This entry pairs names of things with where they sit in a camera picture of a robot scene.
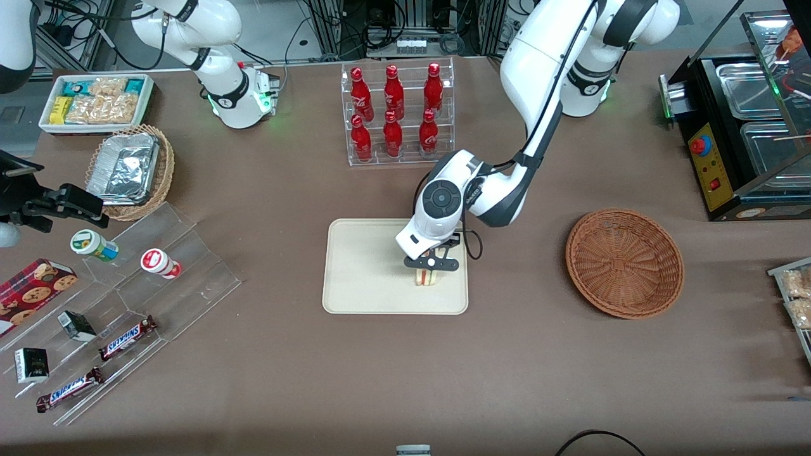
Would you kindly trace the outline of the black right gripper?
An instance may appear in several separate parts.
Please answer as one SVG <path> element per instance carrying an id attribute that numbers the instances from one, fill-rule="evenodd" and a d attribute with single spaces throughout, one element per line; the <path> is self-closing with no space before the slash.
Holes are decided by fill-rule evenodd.
<path id="1" fill-rule="evenodd" d="M 109 226 L 109 216 L 86 211 L 102 210 L 101 198 L 73 184 L 63 184 L 58 190 L 43 187 L 35 178 L 35 173 L 43 168 L 1 152 L 2 223 L 49 232 L 53 221 L 48 216 L 57 214 L 61 219 L 83 220 L 101 229 Z"/>

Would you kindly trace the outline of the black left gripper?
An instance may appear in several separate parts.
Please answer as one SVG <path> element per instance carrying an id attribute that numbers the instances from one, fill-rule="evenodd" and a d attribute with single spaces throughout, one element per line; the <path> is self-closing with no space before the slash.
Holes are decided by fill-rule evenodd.
<path id="1" fill-rule="evenodd" d="M 461 243 L 461 235 L 454 233 L 446 242 L 441 243 L 436 248 L 428 249 L 420 254 L 417 259 L 411 259 L 406 256 L 404 258 L 404 265 L 406 268 L 411 268 L 415 278 L 421 277 L 421 270 L 435 271 L 437 270 L 437 280 L 441 280 L 446 273 L 457 271 L 459 262 L 455 258 L 449 257 L 450 251 L 459 246 Z"/>

